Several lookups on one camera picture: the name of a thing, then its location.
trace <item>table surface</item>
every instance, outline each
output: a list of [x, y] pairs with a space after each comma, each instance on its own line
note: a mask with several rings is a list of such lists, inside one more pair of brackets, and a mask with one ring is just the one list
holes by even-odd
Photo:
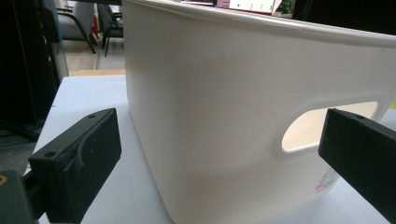
[[[35, 152], [83, 117], [117, 109], [122, 154], [82, 223], [174, 223], [140, 146], [130, 113], [125, 76], [65, 77], [53, 102]], [[380, 121], [396, 130], [396, 111]], [[39, 223], [49, 223], [46, 216]], [[262, 224], [388, 223], [359, 193], [340, 178], [324, 196]]]

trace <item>brass screw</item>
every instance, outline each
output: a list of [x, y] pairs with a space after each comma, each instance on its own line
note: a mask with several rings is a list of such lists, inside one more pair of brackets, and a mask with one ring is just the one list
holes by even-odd
[[5, 175], [0, 175], [0, 185], [7, 182], [7, 177]]

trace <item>tile floor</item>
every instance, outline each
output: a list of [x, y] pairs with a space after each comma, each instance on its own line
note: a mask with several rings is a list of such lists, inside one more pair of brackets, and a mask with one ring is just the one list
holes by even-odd
[[[125, 69], [123, 39], [110, 39], [106, 57], [105, 50], [100, 48], [100, 39], [97, 39], [97, 43], [96, 54], [93, 54], [88, 44], [83, 41], [64, 41], [69, 76], [80, 70]], [[40, 126], [26, 128], [34, 133], [41, 132]], [[23, 175], [27, 159], [32, 155], [34, 148], [35, 141], [28, 141], [0, 127], [0, 171], [12, 169]]]

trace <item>white plastic bin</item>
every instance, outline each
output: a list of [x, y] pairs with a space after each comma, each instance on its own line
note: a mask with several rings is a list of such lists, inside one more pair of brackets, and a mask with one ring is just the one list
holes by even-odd
[[396, 96], [395, 36], [122, 6], [134, 124], [177, 224], [261, 223], [323, 195], [338, 179], [318, 155], [326, 108], [380, 120]]

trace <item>black chair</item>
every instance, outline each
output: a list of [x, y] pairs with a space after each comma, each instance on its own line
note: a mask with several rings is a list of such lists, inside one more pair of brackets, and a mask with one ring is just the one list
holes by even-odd
[[62, 39], [87, 41], [92, 53], [96, 41], [92, 36], [93, 3], [76, 2], [73, 9], [58, 8]]
[[97, 4], [99, 15], [99, 26], [103, 32], [102, 49], [106, 46], [105, 57], [107, 56], [110, 37], [123, 38], [122, 13], [113, 12], [109, 5]]

